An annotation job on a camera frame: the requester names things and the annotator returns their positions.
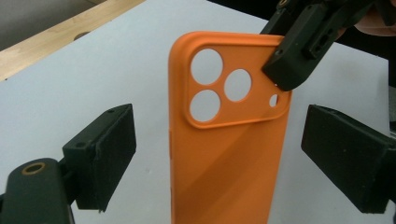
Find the orange phone case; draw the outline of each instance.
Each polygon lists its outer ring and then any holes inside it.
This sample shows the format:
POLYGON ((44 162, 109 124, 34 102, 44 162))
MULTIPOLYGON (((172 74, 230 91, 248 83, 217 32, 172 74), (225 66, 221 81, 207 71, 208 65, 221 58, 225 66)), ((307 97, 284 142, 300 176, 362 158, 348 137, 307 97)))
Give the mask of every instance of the orange phone case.
POLYGON ((183 35, 169 57, 170 158, 173 224, 266 223, 285 136, 291 91, 279 89, 262 72, 282 36, 194 32, 183 35), (191 73, 194 56, 215 50, 219 78, 200 84, 191 73), (244 69, 247 96, 231 101, 227 76, 244 69), (196 120, 190 106, 200 91, 220 101, 211 120, 196 120), (270 105, 276 96, 276 105, 270 105))

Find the human hand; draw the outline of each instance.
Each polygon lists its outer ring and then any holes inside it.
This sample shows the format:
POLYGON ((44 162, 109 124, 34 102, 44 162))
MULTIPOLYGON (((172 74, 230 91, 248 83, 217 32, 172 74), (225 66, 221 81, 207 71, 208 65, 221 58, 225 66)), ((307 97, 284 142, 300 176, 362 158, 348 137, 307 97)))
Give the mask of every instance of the human hand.
MULTIPOLYGON (((396 0, 389 1, 396 7, 396 0)), ((396 36, 396 24, 386 26, 375 8, 370 9, 355 27, 367 35, 396 36)))

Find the white surface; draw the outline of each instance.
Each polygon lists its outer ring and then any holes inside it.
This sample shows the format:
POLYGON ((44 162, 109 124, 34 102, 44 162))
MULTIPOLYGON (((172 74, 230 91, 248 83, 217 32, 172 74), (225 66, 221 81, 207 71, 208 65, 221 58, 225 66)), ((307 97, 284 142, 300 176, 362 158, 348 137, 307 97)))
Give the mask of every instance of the white surface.
MULTIPOLYGON (((190 31, 257 34, 265 22, 204 0, 148 0, 0 82, 0 192, 17 166, 61 147, 102 112, 133 103, 137 152, 107 211, 78 211, 77 223, 170 223, 167 57, 190 31)), ((309 104, 338 109, 388 132, 387 62, 333 46, 294 92, 269 223, 391 223, 363 215, 300 149, 309 104)))

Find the white table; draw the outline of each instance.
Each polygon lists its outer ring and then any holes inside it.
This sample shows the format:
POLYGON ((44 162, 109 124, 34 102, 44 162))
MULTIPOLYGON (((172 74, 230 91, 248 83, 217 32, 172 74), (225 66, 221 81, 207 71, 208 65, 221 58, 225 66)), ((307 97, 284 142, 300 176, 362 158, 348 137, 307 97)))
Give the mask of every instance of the white table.
MULTIPOLYGON (((190 31, 257 34, 265 21, 205 0, 147 0, 0 82, 0 192, 17 166, 61 159, 62 146, 102 112, 132 103, 137 152, 107 211, 77 223, 170 223, 167 57, 190 31)), ((340 110, 389 132, 387 61, 334 45, 293 95, 269 223, 391 223, 363 215, 300 148, 309 104, 340 110)))

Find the wooden edge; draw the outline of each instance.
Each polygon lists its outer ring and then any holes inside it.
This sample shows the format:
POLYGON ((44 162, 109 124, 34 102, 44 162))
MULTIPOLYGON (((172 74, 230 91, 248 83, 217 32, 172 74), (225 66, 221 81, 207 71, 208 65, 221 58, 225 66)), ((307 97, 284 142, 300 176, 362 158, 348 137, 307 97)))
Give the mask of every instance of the wooden edge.
POLYGON ((0 51, 0 81, 47 57, 145 0, 107 0, 8 49, 0 51))

